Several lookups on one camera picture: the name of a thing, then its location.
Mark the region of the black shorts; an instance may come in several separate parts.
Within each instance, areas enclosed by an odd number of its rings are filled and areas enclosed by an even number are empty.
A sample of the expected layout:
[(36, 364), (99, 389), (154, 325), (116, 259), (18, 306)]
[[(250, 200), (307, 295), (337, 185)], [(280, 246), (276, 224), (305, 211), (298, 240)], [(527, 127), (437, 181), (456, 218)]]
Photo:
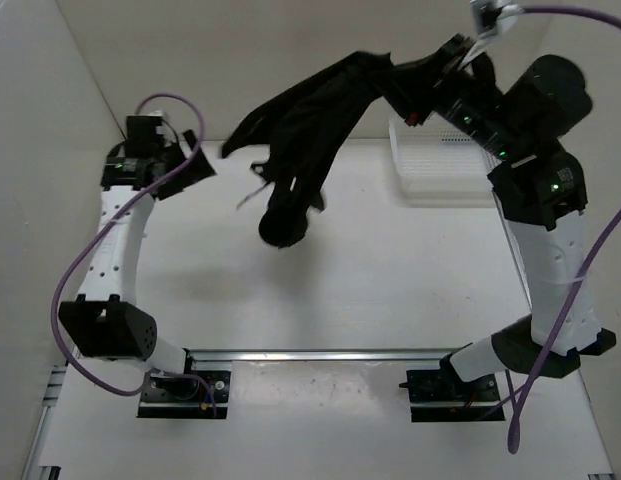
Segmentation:
[(336, 154), (380, 97), (370, 75), (392, 67), (388, 53), (356, 51), (255, 108), (222, 144), (222, 158), (247, 146), (269, 147), (268, 159), (250, 166), (274, 186), (258, 227), (266, 244), (295, 245), (308, 229), (308, 210), (325, 209), (322, 187)]

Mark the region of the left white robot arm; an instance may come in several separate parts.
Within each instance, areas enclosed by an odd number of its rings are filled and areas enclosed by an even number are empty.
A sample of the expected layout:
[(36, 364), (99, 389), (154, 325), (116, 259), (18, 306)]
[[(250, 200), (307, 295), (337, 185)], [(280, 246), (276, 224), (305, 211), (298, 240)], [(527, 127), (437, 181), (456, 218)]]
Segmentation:
[(128, 116), (126, 130), (100, 181), (99, 226), (107, 232), (91, 248), (78, 294), (61, 303), (59, 320), (82, 356), (167, 372), (167, 391), (188, 400), (200, 377), (188, 368), (187, 351), (163, 340), (153, 316), (138, 307), (137, 267), (155, 204), (215, 171), (194, 131), (177, 133), (162, 111)]

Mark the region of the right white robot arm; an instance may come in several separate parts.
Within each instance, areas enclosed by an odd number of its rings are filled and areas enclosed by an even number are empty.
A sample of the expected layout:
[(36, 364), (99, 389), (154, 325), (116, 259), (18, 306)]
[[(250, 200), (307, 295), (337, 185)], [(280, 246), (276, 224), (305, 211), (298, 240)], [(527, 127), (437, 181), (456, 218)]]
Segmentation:
[(561, 144), (592, 110), (585, 76), (547, 54), (502, 91), (487, 55), (463, 63), (470, 48), (468, 38), (455, 36), (423, 59), (394, 66), (384, 81), (386, 100), (406, 124), (437, 114), (496, 158), (488, 180), (523, 264), (529, 315), (442, 359), (439, 387), (454, 400), (476, 379), (504, 370), (565, 377), (582, 356), (600, 356), (616, 343), (595, 314), (581, 269), (584, 171)]

